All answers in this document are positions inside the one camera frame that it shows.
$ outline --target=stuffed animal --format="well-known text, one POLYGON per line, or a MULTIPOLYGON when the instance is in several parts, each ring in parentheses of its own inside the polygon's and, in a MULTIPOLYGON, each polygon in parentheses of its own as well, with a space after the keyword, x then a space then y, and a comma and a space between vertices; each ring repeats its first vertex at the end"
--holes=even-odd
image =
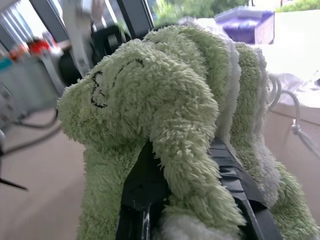
POLYGON ((168 26, 106 56, 58 102, 83 144, 78 240, 113 240, 124 181, 150 139, 171 190, 159 240, 239 240, 246 224, 207 149, 218 137, 256 181, 285 240, 318 228, 302 188, 263 137, 268 74, 262 52, 195 26, 168 26))

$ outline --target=black stitched line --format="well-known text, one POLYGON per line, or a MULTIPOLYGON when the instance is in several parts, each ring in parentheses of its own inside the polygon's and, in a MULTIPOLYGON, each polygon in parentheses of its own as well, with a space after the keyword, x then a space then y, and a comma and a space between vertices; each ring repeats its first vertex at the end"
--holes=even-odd
POLYGON ((91 98, 90 98, 90 101, 91 103, 100 108, 100 109, 103 109, 105 107, 107 107, 108 105, 107 104, 98 104, 95 100, 94 100, 94 94, 95 94, 95 91, 97 90, 98 87, 100 87, 99 83, 97 83, 97 76, 98 75, 102 75, 102 71, 96 71, 93 76, 92 76, 92 80, 94 81, 94 86, 93 86, 93 89, 92 89, 92 92, 91 92, 91 98))
MULTIPOLYGON (((130 63, 132 63, 133 61, 136 61, 137 63, 141 64, 143 68, 145 67, 144 62, 143 62, 141 59, 138 59, 138 58, 129 61, 129 62, 126 64, 126 66, 128 66, 128 65, 129 65, 130 63)), ((125 66, 122 66, 122 67, 120 68, 120 70, 118 71, 118 73, 115 75, 115 78, 114 78, 114 82, 113 82, 113 84, 112 84, 112 87, 115 86, 117 77, 118 77, 119 73, 124 69, 124 67, 125 67, 125 66)))

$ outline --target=white device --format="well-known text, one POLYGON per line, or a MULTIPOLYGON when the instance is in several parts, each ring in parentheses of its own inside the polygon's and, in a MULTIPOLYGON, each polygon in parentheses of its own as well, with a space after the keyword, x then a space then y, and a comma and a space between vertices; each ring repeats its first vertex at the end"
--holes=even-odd
POLYGON ((64 0, 63 21, 72 45, 71 55, 81 76, 85 76, 93 63, 90 56, 91 23, 102 18, 104 0, 64 0))

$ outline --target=orange object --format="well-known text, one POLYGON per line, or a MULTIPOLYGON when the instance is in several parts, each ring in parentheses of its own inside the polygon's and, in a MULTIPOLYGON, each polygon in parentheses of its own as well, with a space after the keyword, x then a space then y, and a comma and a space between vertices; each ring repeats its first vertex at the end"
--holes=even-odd
POLYGON ((41 54, 43 50, 50 50, 49 43, 44 39, 35 40, 28 43, 29 52, 31 54, 41 54))

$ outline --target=white fuzzy stripe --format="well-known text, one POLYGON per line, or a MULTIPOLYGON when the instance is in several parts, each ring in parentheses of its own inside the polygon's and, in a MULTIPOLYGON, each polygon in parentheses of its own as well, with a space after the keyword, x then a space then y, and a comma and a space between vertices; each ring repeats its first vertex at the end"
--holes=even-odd
POLYGON ((220 115, 217 119, 216 137, 220 138, 233 156, 236 157, 236 150, 230 143, 230 130, 232 118, 237 108, 237 99, 240 91, 241 68, 239 66, 239 52, 231 39, 225 39, 229 52, 228 75, 226 83, 225 101, 220 115))
POLYGON ((152 240, 240 240, 240 237, 207 228, 190 216, 170 216, 152 240))
POLYGON ((259 105, 255 121, 253 123, 253 134, 255 148, 257 149, 256 158, 260 162, 262 172, 262 194, 268 207, 272 207, 278 199, 278 185, 280 183, 280 173, 276 168, 276 159, 265 146, 264 128, 267 112, 268 99, 268 74, 266 72, 266 60, 261 49, 255 50, 260 69, 260 88, 258 93, 259 105))

